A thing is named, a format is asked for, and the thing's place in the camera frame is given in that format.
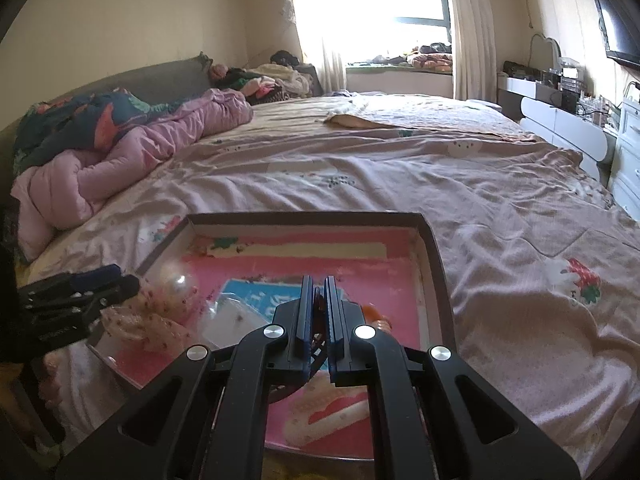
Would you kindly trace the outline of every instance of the gray headboard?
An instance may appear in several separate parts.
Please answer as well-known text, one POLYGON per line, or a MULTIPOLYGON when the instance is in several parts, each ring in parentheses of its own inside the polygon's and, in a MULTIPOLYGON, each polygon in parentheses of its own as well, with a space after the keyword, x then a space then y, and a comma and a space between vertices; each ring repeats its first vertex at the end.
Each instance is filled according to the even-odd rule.
MULTIPOLYGON (((107 92, 121 87, 149 104, 170 103, 202 94, 209 88, 206 70, 208 62, 209 59, 201 54, 192 59, 145 66, 89 83, 60 97, 107 92)), ((4 202, 11 191, 15 130, 19 122, 17 120, 0 130, 0 203, 4 202)))

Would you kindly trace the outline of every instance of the curtain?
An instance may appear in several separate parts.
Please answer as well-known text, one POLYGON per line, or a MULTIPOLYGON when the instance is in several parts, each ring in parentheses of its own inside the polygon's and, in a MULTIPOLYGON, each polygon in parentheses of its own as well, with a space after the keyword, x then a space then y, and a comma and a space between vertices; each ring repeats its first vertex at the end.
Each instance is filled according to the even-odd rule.
POLYGON ((489 0, 449 0, 449 5, 454 97, 495 102, 497 61, 491 3, 489 0))
POLYGON ((303 60, 312 63, 325 92, 345 88, 340 55, 340 17, 327 6, 336 0, 293 0, 303 60))

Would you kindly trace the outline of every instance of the round metal bolt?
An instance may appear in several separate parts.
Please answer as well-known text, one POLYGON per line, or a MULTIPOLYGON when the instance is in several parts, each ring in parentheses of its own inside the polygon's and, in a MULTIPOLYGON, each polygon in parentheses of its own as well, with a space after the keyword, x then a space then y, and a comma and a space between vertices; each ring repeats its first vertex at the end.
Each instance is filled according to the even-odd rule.
POLYGON ((207 350, 206 346, 196 345, 187 350, 187 357, 192 361, 201 361, 207 356, 208 352, 209 350, 207 350))
POLYGON ((284 334, 284 329, 280 325, 269 325, 264 327, 262 333, 269 339, 277 339, 284 334))
POLYGON ((451 357, 451 350, 446 346, 435 346, 431 349, 431 357, 438 361, 446 361, 451 357))
POLYGON ((354 332, 360 339, 371 339, 376 335, 376 329, 369 325, 357 326, 354 332))

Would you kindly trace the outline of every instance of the rolled comforter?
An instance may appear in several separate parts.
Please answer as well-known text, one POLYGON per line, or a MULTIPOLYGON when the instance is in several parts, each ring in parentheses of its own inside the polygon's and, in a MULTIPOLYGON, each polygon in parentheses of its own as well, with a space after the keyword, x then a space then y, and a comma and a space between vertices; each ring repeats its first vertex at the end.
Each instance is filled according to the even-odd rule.
POLYGON ((108 153, 64 150, 32 166, 14 181, 20 201, 18 243, 29 261, 39 256, 57 230, 86 222, 121 192, 181 148, 251 121, 253 111, 233 90, 207 90, 201 97, 148 124, 135 126, 108 153))

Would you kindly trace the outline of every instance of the television screen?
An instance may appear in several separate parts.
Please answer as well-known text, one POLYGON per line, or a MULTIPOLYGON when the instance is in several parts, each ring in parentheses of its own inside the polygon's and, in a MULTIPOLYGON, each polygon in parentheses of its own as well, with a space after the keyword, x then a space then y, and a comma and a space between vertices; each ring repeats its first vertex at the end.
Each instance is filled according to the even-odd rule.
POLYGON ((600 30, 607 57, 640 69, 640 44, 634 39, 610 0, 595 1, 600 13, 600 30))

